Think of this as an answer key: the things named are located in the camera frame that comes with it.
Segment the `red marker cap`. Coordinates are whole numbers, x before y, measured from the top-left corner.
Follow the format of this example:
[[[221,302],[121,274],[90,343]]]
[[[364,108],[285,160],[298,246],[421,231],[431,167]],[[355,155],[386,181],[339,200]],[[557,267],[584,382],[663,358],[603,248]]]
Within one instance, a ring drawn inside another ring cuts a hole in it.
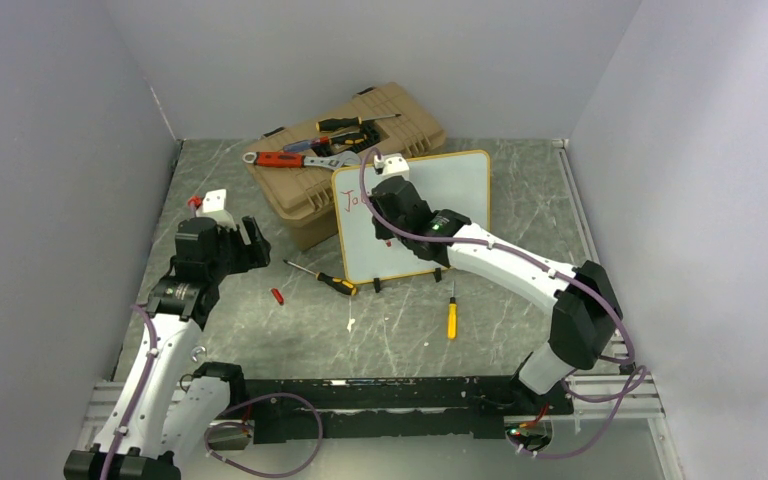
[[[279,305],[284,305],[285,304],[285,299],[284,299],[282,293],[277,288],[272,288],[271,289],[271,293],[272,293],[274,299],[276,300],[276,302]]]

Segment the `yellow-framed whiteboard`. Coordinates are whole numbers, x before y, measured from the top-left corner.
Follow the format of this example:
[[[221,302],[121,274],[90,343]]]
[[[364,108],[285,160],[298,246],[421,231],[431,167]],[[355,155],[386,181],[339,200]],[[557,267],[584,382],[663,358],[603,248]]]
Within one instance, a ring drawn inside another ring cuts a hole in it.
[[[417,157],[407,161],[408,181],[425,206],[420,214],[430,218],[439,210],[450,210],[488,230],[491,225],[492,160],[483,150]],[[373,216],[361,198],[369,197],[383,180],[374,166],[344,167],[332,175],[344,275],[355,284],[431,273],[439,267],[418,258],[397,239],[376,237]]]

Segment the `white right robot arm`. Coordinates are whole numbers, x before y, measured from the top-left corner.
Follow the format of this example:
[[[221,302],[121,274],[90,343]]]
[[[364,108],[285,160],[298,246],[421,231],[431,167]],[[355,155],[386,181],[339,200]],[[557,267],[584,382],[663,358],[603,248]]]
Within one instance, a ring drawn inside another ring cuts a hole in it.
[[[562,379],[592,369],[602,357],[622,311],[598,263],[553,261],[497,238],[455,211],[433,210],[401,176],[376,185],[368,202],[378,239],[397,239],[421,260],[485,278],[549,315],[548,340],[514,375],[511,401],[520,413],[538,413]]]

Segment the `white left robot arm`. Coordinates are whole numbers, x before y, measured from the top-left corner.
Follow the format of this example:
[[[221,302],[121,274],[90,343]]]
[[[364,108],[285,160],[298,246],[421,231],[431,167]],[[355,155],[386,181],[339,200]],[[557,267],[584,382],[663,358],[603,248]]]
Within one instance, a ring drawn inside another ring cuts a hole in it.
[[[229,275],[264,268],[270,243],[255,218],[220,223],[195,217],[179,223],[175,253],[146,304],[135,305],[144,329],[137,358],[116,405],[86,450],[73,450],[67,479],[178,479],[178,461],[216,417],[232,420],[247,406],[242,369],[207,362],[196,391],[173,395]]]

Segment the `black yellow tool in toolbox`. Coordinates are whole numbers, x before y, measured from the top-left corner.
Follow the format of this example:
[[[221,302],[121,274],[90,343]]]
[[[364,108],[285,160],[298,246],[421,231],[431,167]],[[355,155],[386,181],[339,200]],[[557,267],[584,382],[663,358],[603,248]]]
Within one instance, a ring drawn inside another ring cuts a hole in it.
[[[381,139],[381,133],[372,124],[364,124],[355,131],[345,131],[330,135],[329,144],[336,147],[346,147],[354,152],[360,152],[375,146]]]

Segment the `tan plastic toolbox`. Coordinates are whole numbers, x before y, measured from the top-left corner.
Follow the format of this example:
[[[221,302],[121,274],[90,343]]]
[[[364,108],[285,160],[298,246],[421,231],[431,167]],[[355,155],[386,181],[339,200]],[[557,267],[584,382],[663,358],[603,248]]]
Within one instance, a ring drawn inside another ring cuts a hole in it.
[[[242,161],[305,251],[337,233],[333,173],[357,165],[366,151],[424,156],[446,139],[441,123],[395,82],[369,87],[328,111],[280,127],[248,147]]]

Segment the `black orange screwdriver on table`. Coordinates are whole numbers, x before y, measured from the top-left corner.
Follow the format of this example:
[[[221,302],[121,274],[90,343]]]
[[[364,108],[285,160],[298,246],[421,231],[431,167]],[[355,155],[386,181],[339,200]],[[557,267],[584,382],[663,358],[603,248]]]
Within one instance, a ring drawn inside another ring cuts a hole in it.
[[[357,287],[348,280],[331,276],[323,272],[310,270],[309,268],[303,267],[287,259],[283,259],[283,262],[288,266],[312,275],[318,282],[323,283],[324,285],[342,295],[354,296],[358,292]]]

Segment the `silver open-end wrench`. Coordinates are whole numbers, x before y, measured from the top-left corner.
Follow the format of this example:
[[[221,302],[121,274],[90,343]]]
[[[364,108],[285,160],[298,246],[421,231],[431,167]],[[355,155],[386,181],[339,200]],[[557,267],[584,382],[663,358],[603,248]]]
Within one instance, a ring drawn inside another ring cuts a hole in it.
[[[202,345],[194,347],[191,351],[190,358],[191,361],[196,364],[205,361],[207,359],[207,349]]]

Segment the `black yellow screwdriver on toolbox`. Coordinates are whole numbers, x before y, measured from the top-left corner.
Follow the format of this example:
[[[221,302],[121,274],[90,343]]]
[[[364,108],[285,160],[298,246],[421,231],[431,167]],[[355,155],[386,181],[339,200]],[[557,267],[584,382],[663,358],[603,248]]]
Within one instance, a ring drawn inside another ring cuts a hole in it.
[[[316,129],[320,133],[330,133],[345,128],[360,127],[364,122],[371,122],[376,120],[385,120],[391,118],[398,118],[401,113],[385,114],[373,117],[343,117],[343,118],[327,118],[320,120],[316,123]]]

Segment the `blue red screwdriver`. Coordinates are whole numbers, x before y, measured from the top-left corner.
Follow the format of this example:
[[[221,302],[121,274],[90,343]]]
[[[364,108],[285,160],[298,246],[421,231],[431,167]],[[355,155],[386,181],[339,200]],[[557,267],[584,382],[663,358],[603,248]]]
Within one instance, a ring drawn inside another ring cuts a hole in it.
[[[328,136],[305,139],[283,146],[282,151],[287,153],[300,153],[305,150],[312,150],[314,147],[329,145],[330,143],[331,140]]]

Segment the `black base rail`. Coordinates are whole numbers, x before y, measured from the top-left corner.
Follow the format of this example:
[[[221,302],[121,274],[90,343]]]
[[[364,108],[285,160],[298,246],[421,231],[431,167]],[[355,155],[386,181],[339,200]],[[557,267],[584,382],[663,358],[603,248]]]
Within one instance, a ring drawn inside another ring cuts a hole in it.
[[[230,383],[222,420],[246,419],[257,444],[289,440],[469,435],[501,439],[518,419],[570,415],[561,385],[542,396],[508,376],[246,379],[238,365],[208,362],[190,381]]]

